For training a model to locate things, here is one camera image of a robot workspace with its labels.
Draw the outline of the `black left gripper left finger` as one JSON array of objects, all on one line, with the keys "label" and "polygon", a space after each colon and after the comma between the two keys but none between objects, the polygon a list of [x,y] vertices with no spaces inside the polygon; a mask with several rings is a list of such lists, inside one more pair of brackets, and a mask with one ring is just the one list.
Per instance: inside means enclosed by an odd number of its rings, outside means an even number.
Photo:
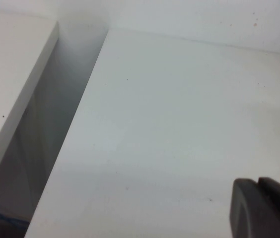
[{"label": "black left gripper left finger", "polygon": [[280,238],[280,216],[251,179],[234,181],[229,218],[234,238]]}]

